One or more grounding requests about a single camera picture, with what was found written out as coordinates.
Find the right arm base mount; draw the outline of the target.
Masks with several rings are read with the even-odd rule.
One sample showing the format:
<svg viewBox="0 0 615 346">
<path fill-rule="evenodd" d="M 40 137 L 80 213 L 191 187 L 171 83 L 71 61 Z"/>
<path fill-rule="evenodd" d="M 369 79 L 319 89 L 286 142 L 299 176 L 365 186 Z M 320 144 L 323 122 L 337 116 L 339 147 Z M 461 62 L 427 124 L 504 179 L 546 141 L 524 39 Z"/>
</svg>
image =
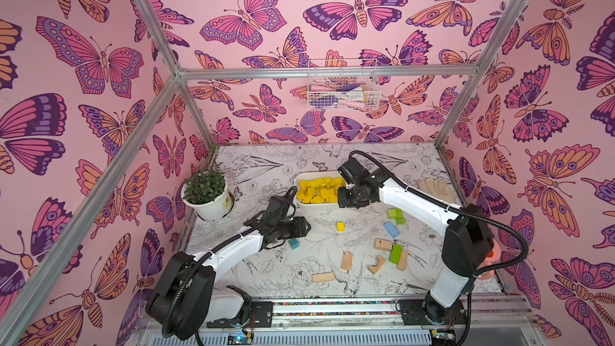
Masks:
<svg viewBox="0 0 615 346">
<path fill-rule="evenodd" d="M 436 301 L 420 299 L 404 299 L 396 303 L 404 325 L 440 326 L 466 325 L 468 323 L 467 309 L 460 300 L 450 308 L 444 308 Z"/>
</svg>

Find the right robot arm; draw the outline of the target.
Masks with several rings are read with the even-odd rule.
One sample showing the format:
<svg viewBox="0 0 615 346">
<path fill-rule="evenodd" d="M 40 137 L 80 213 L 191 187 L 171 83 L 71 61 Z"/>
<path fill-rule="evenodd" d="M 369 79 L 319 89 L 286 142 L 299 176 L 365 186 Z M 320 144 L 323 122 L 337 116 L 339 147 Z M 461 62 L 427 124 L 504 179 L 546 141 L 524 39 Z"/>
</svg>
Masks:
<svg viewBox="0 0 615 346">
<path fill-rule="evenodd" d="M 433 322 L 442 322 L 461 296 L 470 296 L 479 276 L 520 264 L 529 254 L 527 240 L 512 227 L 486 217 L 476 205 L 447 203 L 406 184 L 365 152 L 352 151 L 337 171 L 350 186 L 339 191 L 340 208 L 385 203 L 410 214 L 443 238 L 440 255 L 444 267 L 422 303 Z M 511 235 L 520 253 L 510 260 L 484 266 L 494 247 L 489 226 Z"/>
</svg>

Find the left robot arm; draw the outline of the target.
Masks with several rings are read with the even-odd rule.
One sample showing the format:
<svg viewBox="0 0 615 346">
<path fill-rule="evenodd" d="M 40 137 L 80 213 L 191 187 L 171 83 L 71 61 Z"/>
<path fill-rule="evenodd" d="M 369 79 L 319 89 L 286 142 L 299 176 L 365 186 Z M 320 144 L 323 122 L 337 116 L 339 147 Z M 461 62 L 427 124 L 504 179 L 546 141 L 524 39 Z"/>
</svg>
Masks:
<svg viewBox="0 0 615 346">
<path fill-rule="evenodd" d="M 271 197 L 265 210 L 214 248 L 195 255 L 180 251 L 171 258 L 145 307 L 146 314 L 162 325 L 162 337 L 186 341 L 204 324 L 221 321 L 243 328 L 252 321 L 252 297 L 219 281 L 250 256 L 309 233 L 307 220 L 295 216 L 297 192 L 293 186 Z"/>
</svg>

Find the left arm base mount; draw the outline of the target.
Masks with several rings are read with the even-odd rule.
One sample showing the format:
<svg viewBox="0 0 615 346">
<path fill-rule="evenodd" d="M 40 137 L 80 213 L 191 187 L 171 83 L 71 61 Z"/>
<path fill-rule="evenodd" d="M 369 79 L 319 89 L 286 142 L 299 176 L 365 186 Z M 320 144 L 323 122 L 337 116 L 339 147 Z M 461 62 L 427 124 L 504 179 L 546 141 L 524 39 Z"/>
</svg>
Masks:
<svg viewBox="0 0 615 346">
<path fill-rule="evenodd" d="M 244 329 L 270 328 L 273 320 L 273 302 L 257 301 L 244 304 L 239 313 L 231 319 L 219 319 L 206 324 L 207 328 Z"/>
</svg>

